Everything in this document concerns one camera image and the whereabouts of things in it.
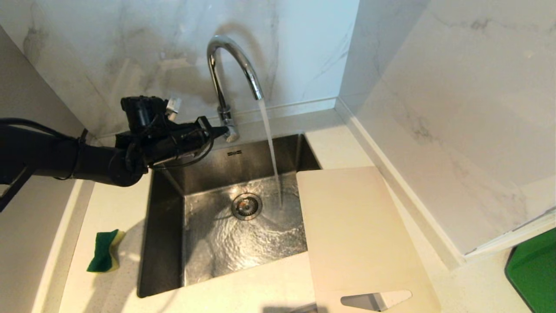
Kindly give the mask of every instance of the chrome faucet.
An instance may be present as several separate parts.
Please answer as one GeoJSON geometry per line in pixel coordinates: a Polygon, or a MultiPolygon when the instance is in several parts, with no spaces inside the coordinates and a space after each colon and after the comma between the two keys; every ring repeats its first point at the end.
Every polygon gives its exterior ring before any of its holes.
{"type": "Polygon", "coordinates": [[[224,99],[224,94],[222,93],[222,88],[220,87],[218,73],[216,72],[216,51],[218,48],[224,48],[227,50],[239,63],[241,69],[243,70],[245,77],[247,77],[247,82],[251,87],[253,92],[253,97],[255,100],[261,100],[263,98],[261,85],[257,78],[257,74],[249,62],[249,59],[243,52],[243,50],[236,44],[235,41],[228,38],[227,36],[214,36],[208,43],[207,46],[207,61],[210,74],[212,76],[212,82],[214,83],[214,89],[216,95],[218,96],[218,101],[220,106],[218,108],[218,116],[220,117],[221,126],[228,127],[228,133],[225,136],[226,141],[231,143],[236,141],[240,136],[237,132],[236,125],[232,118],[232,112],[230,106],[226,103],[224,99]]]}

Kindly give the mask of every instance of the cutting board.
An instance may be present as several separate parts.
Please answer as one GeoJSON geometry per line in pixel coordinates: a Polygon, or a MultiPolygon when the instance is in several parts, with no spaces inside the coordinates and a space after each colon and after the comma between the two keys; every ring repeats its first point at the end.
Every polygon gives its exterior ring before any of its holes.
{"type": "MultiPolygon", "coordinates": [[[[372,312],[344,304],[366,301],[351,296],[392,291],[411,297],[388,313],[440,312],[377,168],[299,172],[297,183],[319,313],[372,312]]],[[[396,300],[385,296],[383,302],[396,300]]]]}

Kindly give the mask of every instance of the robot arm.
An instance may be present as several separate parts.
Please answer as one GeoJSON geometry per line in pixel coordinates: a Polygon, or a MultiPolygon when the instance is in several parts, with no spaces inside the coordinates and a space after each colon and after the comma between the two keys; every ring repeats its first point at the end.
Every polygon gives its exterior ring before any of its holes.
{"type": "Polygon", "coordinates": [[[0,212],[32,175],[131,186],[148,168],[164,168],[163,163],[185,156],[196,158],[169,167],[200,161],[214,139],[228,131],[212,127],[204,116],[176,124],[168,118],[168,100],[157,97],[127,97],[121,105],[130,130],[116,135],[114,148],[85,144],[86,131],[75,139],[32,121],[0,119],[0,184],[9,185],[0,198],[0,212]]]}

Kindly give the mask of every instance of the drain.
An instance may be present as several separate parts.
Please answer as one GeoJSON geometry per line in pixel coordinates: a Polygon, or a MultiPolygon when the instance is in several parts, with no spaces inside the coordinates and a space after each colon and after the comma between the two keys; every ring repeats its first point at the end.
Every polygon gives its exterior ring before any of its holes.
{"type": "Polygon", "coordinates": [[[249,221],[261,213],[262,201],[254,193],[242,193],[232,203],[232,214],[242,220],[249,221]]]}

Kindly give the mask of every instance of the green tray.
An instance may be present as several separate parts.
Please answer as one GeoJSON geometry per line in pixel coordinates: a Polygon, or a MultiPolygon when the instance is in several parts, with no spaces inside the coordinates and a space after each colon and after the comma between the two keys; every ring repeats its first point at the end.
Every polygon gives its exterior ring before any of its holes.
{"type": "Polygon", "coordinates": [[[506,277],[535,313],[556,312],[556,228],[512,250],[506,277]]]}

